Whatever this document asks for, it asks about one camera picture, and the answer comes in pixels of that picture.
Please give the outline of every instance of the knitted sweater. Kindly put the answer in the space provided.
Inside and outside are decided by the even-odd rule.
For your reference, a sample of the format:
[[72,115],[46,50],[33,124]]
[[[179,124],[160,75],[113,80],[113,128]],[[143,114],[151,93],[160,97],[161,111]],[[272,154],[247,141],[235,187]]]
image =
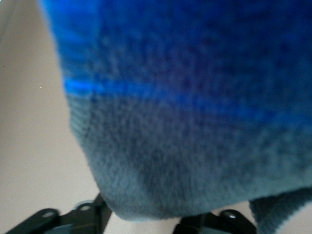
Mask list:
[[70,125],[133,221],[249,200],[273,234],[312,200],[308,0],[40,0]]

